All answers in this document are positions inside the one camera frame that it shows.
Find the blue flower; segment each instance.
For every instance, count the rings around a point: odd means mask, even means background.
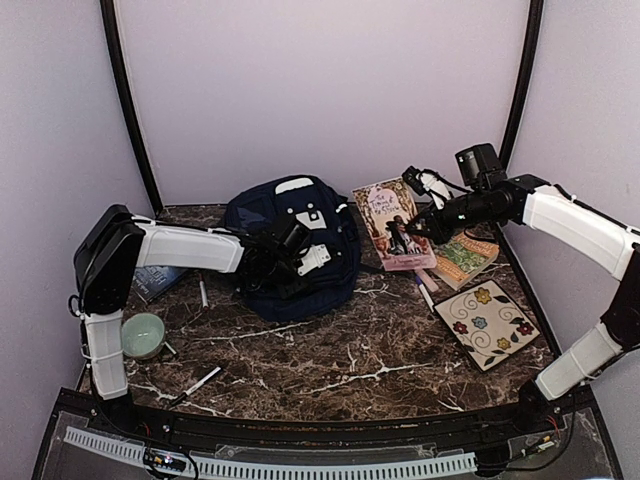
[[[482,329],[487,326],[487,321],[483,317],[476,317],[471,321],[476,326],[476,328]]]

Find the yellow flower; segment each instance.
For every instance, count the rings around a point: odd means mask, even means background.
[[[506,350],[507,348],[511,348],[511,342],[509,340],[507,340],[506,338],[499,338],[498,339],[498,348],[500,348],[502,350]]]
[[[473,294],[476,296],[476,300],[478,300],[483,305],[486,305],[491,301],[491,295],[489,295],[489,290],[486,288],[479,288]]]

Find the black vertical pole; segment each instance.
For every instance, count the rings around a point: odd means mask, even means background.
[[[524,104],[527,100],[527,91],[529,90],[529,82],[531,80],[531,73],[533,72],[533,61],[536,56],[538,35],[540,34],[540,25],[542,23],[543,6],[544,0],[531,0],[529,5],[527,32],[524,37],[518,80],[516,81],[511,111],[509,112],[507,127],[502,139],[502,146],[500,147],[500,162],[505,169],[509,166],[509,160],[511,160],[511,154],[513,153],[513,147],[516,143],[516,137],[518,136],[518,128],[520,127],[520,121],[522,119],[522,112],[524,111]]]
[[[162,200],[160,198],[160,192],[158,191],[158,185],[153,177],[151,163],[149,162],[149,156],[147,155],[147,150],[145,149],[144,141],[142,140],[140,124],[138,123],[138,117],[133,105],[133,96],[131,95],[129,79],[127,78],[127,70],[124,64],[113,0],[100,0],[100,7],[102,9],[104,33],[107,38],[107,47],[109,48],[109,57],[111,58],[111,68],[113,69],[113,77],[116,81],[118,96],[120,97],[122,114],[124,115],[124,121],[127,124],[129,138],[131,139],[131,146],[133,147],[133,153],[138,163],[138,169],[140,170],[140,175],[142,176],[147,196],[149,197],[153,211],[157,215],[162,211]]]

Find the white vent strip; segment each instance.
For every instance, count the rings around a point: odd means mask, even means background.
[[[111,458],[122,463],[142,467],[144,447],[103,437],[74,427],[67,427],[64,441],[76,447]],[[193,465],[187,461],[183,476],[193,477]],[[299,466],[266,465],[258,463],[230,462],[193,455],[202,479],[246,480],[419,480],[443,478],[450,475],[471,473],[477,470],[474,453],[450,457],[414,460],[410,462],[381,463],[372,465]]]

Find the square plate with flowers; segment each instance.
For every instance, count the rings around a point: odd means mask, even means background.
[[[493,280],[459,293],[435,308],[483,372],[540,334]]]

